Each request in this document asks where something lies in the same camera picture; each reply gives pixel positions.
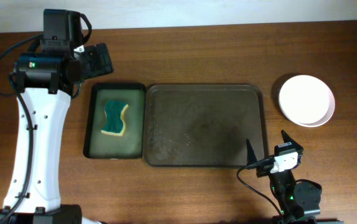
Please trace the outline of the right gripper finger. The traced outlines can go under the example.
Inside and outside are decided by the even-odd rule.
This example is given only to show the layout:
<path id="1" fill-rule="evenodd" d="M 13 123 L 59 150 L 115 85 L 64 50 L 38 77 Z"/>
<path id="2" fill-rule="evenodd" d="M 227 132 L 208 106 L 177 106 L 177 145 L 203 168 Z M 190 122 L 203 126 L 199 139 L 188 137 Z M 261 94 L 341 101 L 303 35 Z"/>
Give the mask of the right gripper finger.
<path id="1" fill-rule="evenodd" d="M 257 162 L 257 158 L 249 139 L 246 139 L 246 147 L 247 147 L 247 166 L 251 166 L 252 164 Z"/>
<path id="2" fill-rule="evenodd" d="M 299 145 L 294 139 L 292 139 L 284 130 L 281 130 L 281 135 L 284 143 L 290 142 L 297 152 L 303 152 L 303 147 Z"/>

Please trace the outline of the cream white plate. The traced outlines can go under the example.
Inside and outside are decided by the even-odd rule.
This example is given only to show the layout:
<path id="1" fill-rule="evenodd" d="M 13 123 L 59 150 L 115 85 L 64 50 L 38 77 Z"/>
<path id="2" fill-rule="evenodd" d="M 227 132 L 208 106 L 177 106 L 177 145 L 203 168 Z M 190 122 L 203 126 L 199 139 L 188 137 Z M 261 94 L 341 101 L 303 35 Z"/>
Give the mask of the cream white plate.
<path id="1" fill-rule="evenodd" d="M 289 78 L 279 90 L 278 104 L 287 119 L 307 128 L 326 124 L 336 106 L 330 87 L 310 75 Z"/>

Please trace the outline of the green and yellow sponge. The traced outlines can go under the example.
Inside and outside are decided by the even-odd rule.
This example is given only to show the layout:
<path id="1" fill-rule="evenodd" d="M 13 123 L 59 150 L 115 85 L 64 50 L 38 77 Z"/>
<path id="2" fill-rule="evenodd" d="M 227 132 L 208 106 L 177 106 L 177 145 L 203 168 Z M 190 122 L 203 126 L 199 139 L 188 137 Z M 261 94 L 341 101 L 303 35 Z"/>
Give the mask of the green and yellow sponge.
<path id="1" fill-rule="evenodd" d="M 109 100 L 104 107 L 106 123 L 101 129 L 102 134 L 123 136 L 126 130 L 125 112 L 129 105 L 123 101 Z"/>

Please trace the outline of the white plate with yellow stain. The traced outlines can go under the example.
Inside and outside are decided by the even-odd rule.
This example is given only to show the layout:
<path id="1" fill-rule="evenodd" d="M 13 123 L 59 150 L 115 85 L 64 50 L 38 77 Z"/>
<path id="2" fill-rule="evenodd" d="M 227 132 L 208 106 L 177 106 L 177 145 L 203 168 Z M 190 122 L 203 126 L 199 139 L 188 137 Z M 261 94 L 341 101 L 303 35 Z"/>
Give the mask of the white plate with yellow stain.
<path id="1" fill-rule="evenodd" d="M 307 128 L 316 128 L 332 118 L 336 103 L 334 94 L 328 90 L 316 96 L 279 96 L 279 106 L 291 122 Z"/>

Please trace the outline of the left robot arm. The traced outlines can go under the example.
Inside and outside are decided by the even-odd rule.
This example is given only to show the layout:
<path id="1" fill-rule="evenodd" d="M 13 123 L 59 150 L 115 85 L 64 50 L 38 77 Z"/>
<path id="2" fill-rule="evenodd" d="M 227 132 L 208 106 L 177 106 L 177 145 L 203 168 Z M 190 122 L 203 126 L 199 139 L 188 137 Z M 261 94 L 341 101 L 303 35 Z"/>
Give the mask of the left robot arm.
<path id="1" fill-rule="evenodd" d="M 16 155 L 0 223 L 91 223 L 59 190 L 62 131 L 74 85 L 112 73 L 105 44 L 50 47 L 19 56 L 9 76 L 19 110 Z"/>

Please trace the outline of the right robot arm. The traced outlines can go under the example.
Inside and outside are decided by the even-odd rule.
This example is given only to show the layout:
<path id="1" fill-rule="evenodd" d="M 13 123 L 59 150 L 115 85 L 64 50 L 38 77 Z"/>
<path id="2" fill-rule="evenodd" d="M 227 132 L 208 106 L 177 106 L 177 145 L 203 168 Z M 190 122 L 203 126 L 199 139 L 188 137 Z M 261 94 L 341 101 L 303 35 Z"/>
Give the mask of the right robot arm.
<path id="1" fill-rule="evenodd" d="M 322 187 L 320 184 L 295 179 L 292 170 L 301 164 L 303 147 L 284 130 L 281 131 L 283 143 L 274 148 L 274 154 L 257 160 L 249 140 L 246 140 L 247 165 L 244 169 L 256 170 L 258 178 L 267 176 L 270 191 L 278 204 L 273 204 L 278 215 L 272 223 L 316 223 L 321 210 Z"/>

